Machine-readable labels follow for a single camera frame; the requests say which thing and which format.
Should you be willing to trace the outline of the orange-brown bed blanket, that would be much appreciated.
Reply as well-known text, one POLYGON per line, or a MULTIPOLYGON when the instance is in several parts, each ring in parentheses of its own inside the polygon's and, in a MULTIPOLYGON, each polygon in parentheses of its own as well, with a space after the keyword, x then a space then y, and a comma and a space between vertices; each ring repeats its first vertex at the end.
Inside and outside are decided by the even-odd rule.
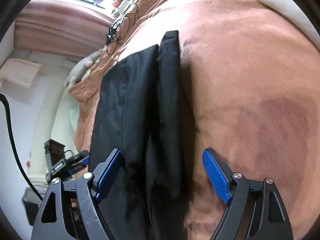
POLYGON ((225 209, 202 166, 206 148, 249 179, 273 178, 302 239, 319 217, 319 50, 257 0, 138 0, 120 40, 70 89, 76 148, 90 152, 104 74, 169 31, 189 72, 182 89, 195 129, 186 239, 210 239, 225 209))

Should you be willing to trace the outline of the pink curtain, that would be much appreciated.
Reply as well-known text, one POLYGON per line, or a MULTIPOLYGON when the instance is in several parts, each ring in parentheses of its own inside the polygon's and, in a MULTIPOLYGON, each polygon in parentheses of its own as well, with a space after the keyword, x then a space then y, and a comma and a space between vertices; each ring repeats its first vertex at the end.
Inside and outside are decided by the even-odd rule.
POLYGON ((15 20, 14 48, 86 57, 103 48, 112 19, 62 1, 33 0, 15 20))

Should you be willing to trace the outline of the white plush toy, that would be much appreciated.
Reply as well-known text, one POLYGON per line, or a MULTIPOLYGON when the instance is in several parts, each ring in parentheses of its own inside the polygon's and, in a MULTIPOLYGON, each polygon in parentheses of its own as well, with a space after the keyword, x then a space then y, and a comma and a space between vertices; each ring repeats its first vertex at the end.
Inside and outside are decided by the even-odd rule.
POLYGON ((85 78, 86 73, 90 70, 90 68, 99 62, 101 57, 102 49, 97 50, 85 57, 81 61, 79 61, 69 73, 67 79, 65 80, 63 86, 65 88, 71 89, 74 85, 79 83, 81 80, 85 78))

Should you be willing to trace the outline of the black garment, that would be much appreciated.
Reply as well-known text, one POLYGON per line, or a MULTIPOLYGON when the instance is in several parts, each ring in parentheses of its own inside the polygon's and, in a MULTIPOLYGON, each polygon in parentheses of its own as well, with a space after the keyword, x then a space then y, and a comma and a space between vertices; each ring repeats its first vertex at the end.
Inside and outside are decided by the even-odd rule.
POLYGON ((186 239, 195 142, 180 69, 178 31, 129 55, 103 76, 89 169, 124 156, 99 209, 115 239, 186 239))

